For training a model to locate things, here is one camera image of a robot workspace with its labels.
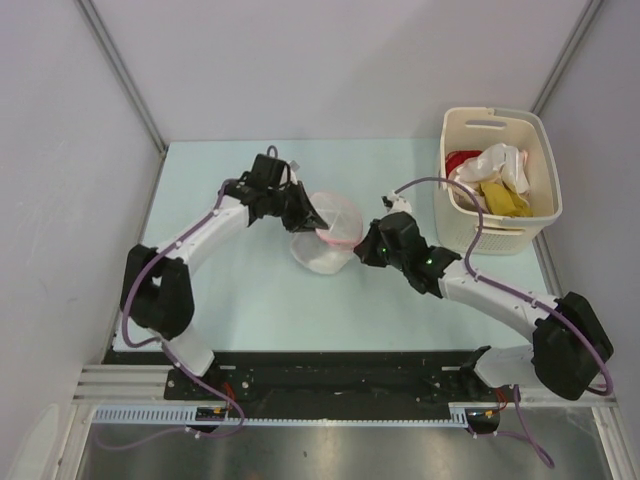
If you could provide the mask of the white mesh laundry bag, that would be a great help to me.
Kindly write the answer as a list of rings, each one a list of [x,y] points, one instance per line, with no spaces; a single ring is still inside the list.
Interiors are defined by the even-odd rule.
[[[294,234],[290,251],[308,270],[334,275],[351,259],[363,238],[362,215],[354,203],[336,193],[316,192],[310,200],[328,228]]]

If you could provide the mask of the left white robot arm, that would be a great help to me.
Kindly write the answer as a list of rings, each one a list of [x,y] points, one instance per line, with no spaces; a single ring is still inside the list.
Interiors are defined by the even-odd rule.
[[[121,335],[130,348],[162,346],[171,362],[189,372],[186,387],[197,398],[214,397],[220,374],[213,350],[193,326],[192,276],[223,242],[264,217],[290,233],[327,230],[290,163],[259,154],[252,168],[223,181],[206,214],[172,239],[129,250],[120,299]]]

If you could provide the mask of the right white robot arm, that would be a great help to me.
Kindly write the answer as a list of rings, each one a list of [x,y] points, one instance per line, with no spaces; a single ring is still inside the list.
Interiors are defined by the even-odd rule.
[[[372,221],[354,253],[367,266],[397,269],[418,293],[471,307],[527,340],[525,346],[481,347],[472,354],[461,376],[469,399],[484,401],[507,385],[541,385],[571,401],[598,391],[592,383],[614,349],[584,296],[536,295],[472,273],[458,253],[428,245],[406,212]]]

